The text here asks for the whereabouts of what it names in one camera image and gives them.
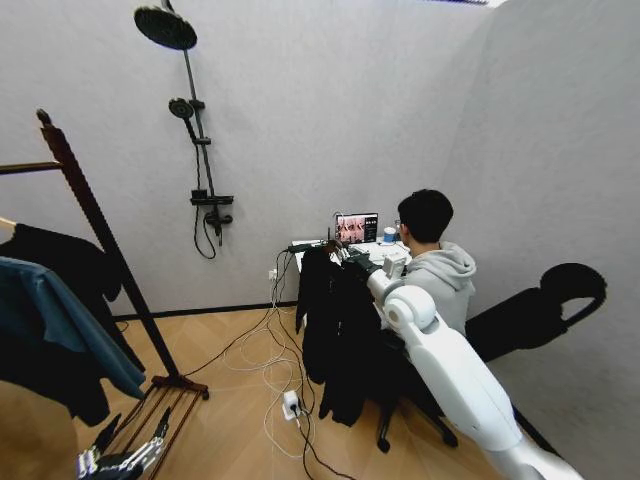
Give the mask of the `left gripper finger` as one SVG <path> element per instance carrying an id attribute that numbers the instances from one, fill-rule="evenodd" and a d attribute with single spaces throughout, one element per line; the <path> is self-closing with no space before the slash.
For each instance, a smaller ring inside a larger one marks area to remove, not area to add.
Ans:
<path id="1" fill-rule="evenodd" d="M 125 460 L 119 464 L 120 470 L 134 470 L 137 467 L 146 470 L 156 461 L 163 450 L 171 413 L 172 408 L 168 407 L 158 422 L 151 439 L 141 445 L 136 451 L 129 454 Z"/>
<path id="2" fill-rule="evenodd" d="M 117 414 L 109 424 L 100 431 L 93 444 L 78 454 L 76 461 L 77 475 L 93 475 L 98 471 L 99 460 L 106 448 L 110 445 L 120 419 L 121 414 Z"/>

